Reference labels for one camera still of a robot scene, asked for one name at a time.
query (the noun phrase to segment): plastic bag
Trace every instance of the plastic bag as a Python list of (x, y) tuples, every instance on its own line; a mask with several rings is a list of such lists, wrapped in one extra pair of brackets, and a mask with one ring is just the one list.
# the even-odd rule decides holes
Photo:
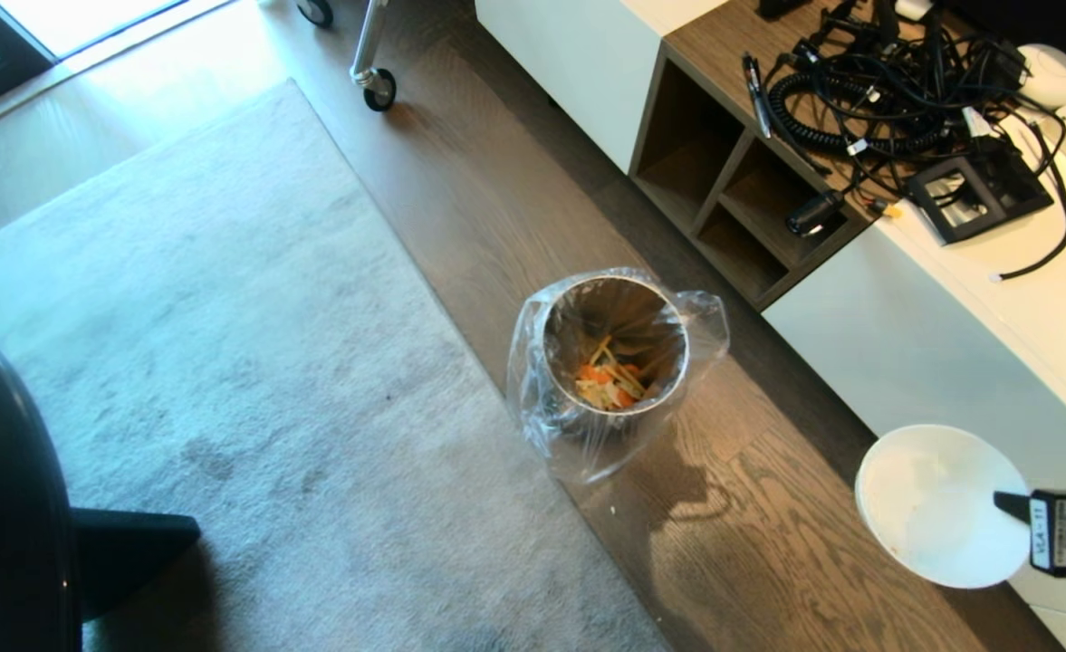
[[(640, 369), (645, 395), (602, 411), (577, 378), (604, 338)], [(508, 351), (508, 409), (521, 434), (566, 482), (594, 483), (665, 429), (691, 384), (726, 356), (722, 299), (671, 293), (641, 268), (607, 268), (558, 281), (524, 301)]]

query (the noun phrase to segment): floor rug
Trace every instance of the floor rug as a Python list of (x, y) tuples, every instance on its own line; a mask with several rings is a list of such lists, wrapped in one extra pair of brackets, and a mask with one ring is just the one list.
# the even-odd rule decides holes
[(76, 506), (196, 517), (120, 649), (662, 649), (293, 82), (0, 230)]

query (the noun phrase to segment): wooden floor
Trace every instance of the wooden floor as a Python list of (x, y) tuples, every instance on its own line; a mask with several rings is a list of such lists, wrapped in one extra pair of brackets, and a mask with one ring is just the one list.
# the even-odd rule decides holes
[(498, 384), (521, 301), (565, 275), (644, 265), (726, 299), (731, 357), (673, 434), (570, 487), (675, 649), (1057, 649), (1007, 586), (938, 589), (877, 549), (851, 492), (872, 435), (470, 0), (391, 4), (376, 65), (401, 94), (385, 115), (346, 81), (364, 3), (337, 1), (333, 33), (289, 4), (229, 4), (0, 120), (0, 227), (292, 76)]

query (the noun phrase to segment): cubby compartment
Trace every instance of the cubby compartment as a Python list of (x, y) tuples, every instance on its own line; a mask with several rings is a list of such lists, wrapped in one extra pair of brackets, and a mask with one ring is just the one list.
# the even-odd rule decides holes
[(674, 62), (662, 64), (656, 98), (635, 178), (665, 217), (689, 232), (743, 125)]
[(786, 276), (786, 265), (770, 255), (746, 227), (722, 206), (714, 206), (694, 244), (753, 305)]
[(760, 140), (754, 140), (718, 202), (781, 264), (792, 268), (845, 219), (836, 214), (822, 233), (807, 239), (791, 233), (786, 218), (819, 193)]

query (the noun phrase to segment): caster wheel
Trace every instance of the caster wheel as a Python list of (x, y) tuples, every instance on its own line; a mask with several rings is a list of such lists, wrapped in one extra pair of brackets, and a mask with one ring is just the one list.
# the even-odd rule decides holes
[(395, 102), (395, 78), (385, 69), (377, 69), (376, 75), (388, 83), (388, 92), (379, 94), (370, 87), (365, 87), (364, 101), (373, 112), (386, 112)]
[(296, 0), (295, 4), (304, 18), (317, 27), (328, 28), (335, 21), (335, 14), (327, 0)]

